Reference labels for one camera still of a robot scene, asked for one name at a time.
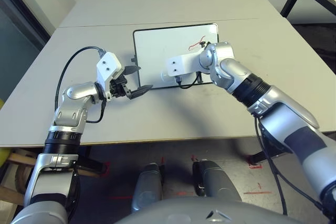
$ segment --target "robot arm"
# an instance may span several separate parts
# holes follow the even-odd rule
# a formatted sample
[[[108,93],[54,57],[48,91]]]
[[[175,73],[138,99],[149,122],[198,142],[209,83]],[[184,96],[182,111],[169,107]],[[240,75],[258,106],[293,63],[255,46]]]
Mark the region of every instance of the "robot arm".
[[[170,76],[210,74],[212,82],[232,94],[260,119],[260,129],[274,146],[295,153],[323,206],[335,215],[336,142],[318,129],[314,116],[275,86],[270,86],[234,59],[227,42],[167,60]]]
[[[68,223],[76,208],[79,180],[76,169],[81,135],[88,117],[88,109],[112,97],[133,99],[145,94],[152,86],[135,91],[127,88],[125,75],[140,68],[122,67],[117,57],[106,52],[97,63],[97,82],[68,87],[62,93],[62,104],[55,111],[43,153],[37,157],[24,198],[25,208],[12,223]]]

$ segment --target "table leg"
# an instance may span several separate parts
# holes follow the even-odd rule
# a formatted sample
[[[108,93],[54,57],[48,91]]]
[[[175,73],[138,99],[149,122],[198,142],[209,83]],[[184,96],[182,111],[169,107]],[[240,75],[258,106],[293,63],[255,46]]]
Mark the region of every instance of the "table leg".
[[[270,157],[275,157],[280,154],[283,154],[284,152],[282,150],[279,150],[276,147],[273,147],[272,145],[268,145],[267,147],[267,152]],[[251,155],[247,158],[247,162],[256,165],[266,159],[265,153],[264,152],[258,152],[254,155]]]
[[[296,3],[297,0],[287,0],[282,11],[280,12],[281,16],[286,18],[290,11],[292,10],[294,4]]]

